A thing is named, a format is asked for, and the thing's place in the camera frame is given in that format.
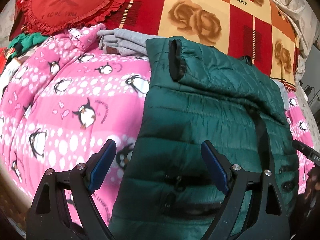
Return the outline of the person's right hand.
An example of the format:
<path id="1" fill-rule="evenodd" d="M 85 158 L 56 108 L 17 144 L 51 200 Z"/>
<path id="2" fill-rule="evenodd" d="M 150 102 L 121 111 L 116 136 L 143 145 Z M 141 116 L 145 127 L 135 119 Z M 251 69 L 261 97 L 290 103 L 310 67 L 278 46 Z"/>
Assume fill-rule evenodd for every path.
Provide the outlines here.
<path id="1" fill-rule="evenodd" d="M 319 167 L 314 166 L 308 172 L 308 179 L 306 181 L 305 192 L 301 196 L 302 203 L 305 204 L 311 200 L 313 195 L 319 191 Z"/>

